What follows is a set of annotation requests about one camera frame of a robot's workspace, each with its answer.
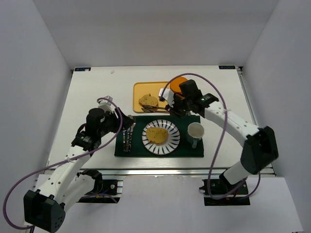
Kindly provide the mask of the speckled bread slice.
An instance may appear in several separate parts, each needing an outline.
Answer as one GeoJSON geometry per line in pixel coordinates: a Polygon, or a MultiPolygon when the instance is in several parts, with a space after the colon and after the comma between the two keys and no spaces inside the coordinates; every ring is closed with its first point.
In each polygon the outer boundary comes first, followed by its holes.
{"type": "Polygon", "coordinates": [[[150,143],[162,144],[168,138],[168,130],[157,127],[149,127],[146,130],[146,137],[150,143]]]}
{"type": "Polygon", "coordinates": [[[156,97],[151,96],[151,94],[146,94],[142,96],[138,100],[138,102],[142,107],[145,106],[158,107],[158,99],[156,97]]]}

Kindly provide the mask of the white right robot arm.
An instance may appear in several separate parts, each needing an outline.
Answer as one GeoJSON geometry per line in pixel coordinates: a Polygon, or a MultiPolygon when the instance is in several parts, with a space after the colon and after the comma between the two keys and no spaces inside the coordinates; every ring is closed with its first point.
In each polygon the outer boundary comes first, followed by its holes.
{"type": "Polygon", "coordinates": [[[235,185],[249,175],[258,174],[278,158],[272,128],[261,128],[227,110],[211,93],[203,95],[194,80],[181,83],[180,89],[180,94],[166,87],[159,91],[159,99],[167,102],[166,110],[170,114],[177,117],[183,117],[189,112],[199,114],[222,127],[242,146],[240,160],[220,176],[224,183],[235,185]]]}

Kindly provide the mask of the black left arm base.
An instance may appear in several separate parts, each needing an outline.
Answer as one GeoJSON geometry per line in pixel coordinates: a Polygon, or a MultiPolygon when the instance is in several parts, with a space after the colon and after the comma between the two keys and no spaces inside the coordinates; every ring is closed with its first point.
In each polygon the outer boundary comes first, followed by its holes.
{"type": "Polygon", "coordinates": [[[77,180],[81,175],[88,175],[94,181],[94,188],[82,196],[78,203],[114,203],[117,204],[121,198],[123,180],[119,178],[101,177],[101,173],[97,170],[88,169],[78,172],[77,180]]]}

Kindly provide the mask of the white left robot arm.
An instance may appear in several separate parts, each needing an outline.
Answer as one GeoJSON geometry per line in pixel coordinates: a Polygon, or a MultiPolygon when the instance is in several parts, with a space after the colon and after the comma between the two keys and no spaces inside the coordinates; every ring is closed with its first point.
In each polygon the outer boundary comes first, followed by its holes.
{"type": "Polygon", "coordinates": [[[24,198],[24,217],[27,223],[49,233],[55,233],[64,222],[66,212],[88,192],[98,191],[102,174],[93,169],[80,172],[108,133],[127,130],[134,121],[119,108],[114,112],[103,108],[89,110],[64,162],[59,164],[36,191],[29,190],[24,198]]]}

